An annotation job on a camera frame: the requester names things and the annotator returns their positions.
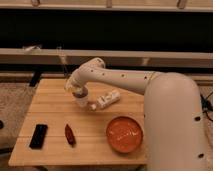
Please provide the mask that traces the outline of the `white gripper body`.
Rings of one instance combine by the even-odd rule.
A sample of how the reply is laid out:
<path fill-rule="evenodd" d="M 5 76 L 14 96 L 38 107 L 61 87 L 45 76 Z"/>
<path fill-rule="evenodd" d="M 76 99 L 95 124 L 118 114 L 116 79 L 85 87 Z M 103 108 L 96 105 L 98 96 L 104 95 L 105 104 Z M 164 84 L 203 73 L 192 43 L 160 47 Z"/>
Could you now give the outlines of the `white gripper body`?
<path fill-rule="evenodd" d="M 69 78 L 65 83 L 65 90 L 71 91 L 75 97 L 84 97 L 88 95 L 86 87 L 78 85 L 73 78 Z"/>

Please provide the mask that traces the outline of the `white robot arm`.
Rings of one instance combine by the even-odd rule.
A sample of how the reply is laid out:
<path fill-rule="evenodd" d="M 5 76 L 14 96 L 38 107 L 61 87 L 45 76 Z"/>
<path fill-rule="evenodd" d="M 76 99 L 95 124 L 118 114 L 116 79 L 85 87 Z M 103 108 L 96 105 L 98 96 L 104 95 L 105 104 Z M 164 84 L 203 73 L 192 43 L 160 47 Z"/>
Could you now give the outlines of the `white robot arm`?
<path fill-rule="evenodd" d="M 99 82 L 144 96 L 148 171 L 208 171 L 200 91 L 174 72 L 112 70 L 94 58 L 72 72 L 65 88 L 75 93 Z"/>

